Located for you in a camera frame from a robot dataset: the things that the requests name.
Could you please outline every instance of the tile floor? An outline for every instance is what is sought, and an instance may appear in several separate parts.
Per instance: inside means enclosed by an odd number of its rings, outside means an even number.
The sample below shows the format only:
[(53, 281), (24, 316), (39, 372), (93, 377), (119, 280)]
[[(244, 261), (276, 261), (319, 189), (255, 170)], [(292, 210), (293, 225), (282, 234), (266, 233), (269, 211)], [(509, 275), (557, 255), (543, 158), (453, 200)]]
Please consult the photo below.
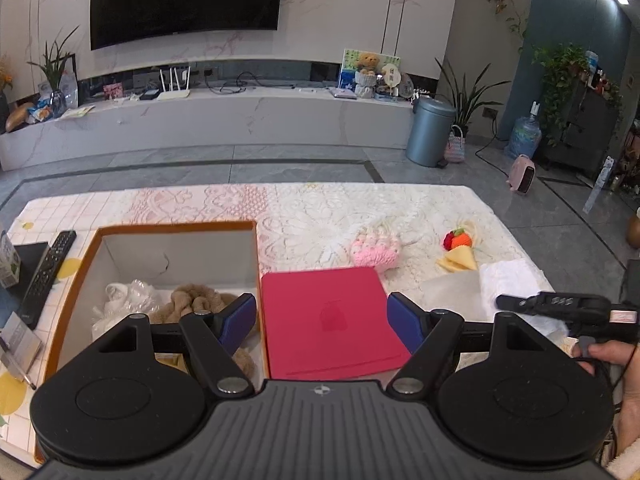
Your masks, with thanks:
[[(0, 172), (0, 222), (10, 225), (34, 198), (135, 187), (312, 181), (469, 186), (556, 290), (616, 300), (626, 260), (638, 257), (624, 239), (633, 205), (603, 191), (585, 214), (591, 189), (556, 169), (539, 168), (529, 193), (513, 194), (505, 176), (475, 150), (468, 146), (466, 162), (444, 170), (418, 166), (403, 150), (346, 146), (201, 146), (89, 156)], [(497, 148), (481, 155), (503, 170), (511, 163)]]

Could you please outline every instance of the open box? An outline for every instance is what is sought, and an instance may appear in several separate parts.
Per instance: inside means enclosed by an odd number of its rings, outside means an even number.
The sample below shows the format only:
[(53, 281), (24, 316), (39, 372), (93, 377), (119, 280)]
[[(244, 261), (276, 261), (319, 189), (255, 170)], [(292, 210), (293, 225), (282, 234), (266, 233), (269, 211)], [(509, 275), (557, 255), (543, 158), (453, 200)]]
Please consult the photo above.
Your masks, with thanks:
[[(253, 294), (260, 311), (255, 222), (110, 226), (98, 229), (62, 307), (45, 380), (92, 342), (95, 306), (103, 306), (109, 283), (141, 280), (168, 298), (179, 285), (208, 285), (239, 296)], [(252, 382), (268, 376), (260, 336), (242, 345), (255, 362)]]

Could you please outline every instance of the gray trash can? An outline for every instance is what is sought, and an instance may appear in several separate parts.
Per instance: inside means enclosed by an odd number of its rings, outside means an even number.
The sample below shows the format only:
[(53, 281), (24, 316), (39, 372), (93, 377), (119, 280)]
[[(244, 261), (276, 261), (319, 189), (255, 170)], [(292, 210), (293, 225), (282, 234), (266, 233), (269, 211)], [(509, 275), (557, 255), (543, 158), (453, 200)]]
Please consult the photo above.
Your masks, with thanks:
[(447, 147), (456, 109), (449, 103), (420, 97), (414, 101), (414, 114), (406, 158), (421, 166), (435, 168)]

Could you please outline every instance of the pink knitted item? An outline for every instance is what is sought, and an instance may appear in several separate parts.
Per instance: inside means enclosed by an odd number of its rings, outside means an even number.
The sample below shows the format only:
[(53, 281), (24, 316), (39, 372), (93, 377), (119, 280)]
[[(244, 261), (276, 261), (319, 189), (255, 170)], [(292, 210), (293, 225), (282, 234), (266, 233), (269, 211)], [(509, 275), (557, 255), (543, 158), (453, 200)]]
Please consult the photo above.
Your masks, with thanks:
[(367, 230), (351, 244), (351, 261), (357, 267), (373, 267), (381, 274), (398, 266), (401, 248), (398, 237)]

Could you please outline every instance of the black remote control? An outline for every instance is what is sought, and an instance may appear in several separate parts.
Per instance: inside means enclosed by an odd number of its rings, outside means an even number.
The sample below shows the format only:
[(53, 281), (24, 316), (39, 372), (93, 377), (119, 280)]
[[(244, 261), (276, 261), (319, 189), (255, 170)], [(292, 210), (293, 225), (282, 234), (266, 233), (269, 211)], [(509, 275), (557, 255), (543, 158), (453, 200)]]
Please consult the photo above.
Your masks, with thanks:
[(66, 255), (75, 239), (75, 231), (62, 231), (58, 235), (46, 256), (42, 259), (42, 263), (36, 270), (27, 293), (22, 298), (22, 303), (16, 313), (32, 330), (38, 324), (42, 308), (47, 301), (47, 296), (51, 291), (60, 265), (65, 261)]

